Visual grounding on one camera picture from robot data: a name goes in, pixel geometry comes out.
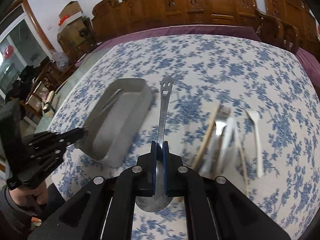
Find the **left hand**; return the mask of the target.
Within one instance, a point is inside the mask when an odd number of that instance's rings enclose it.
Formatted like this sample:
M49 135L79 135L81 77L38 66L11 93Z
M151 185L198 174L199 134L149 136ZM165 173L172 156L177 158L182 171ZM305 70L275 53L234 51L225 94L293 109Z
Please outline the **left hand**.
M31 190L25 186L20 186L14 190L9 190L9 194L13 202L18 206L29 206L29 197L35 197L35 202L38 205L45 204L48 200L48 190L45 181L36 189Z

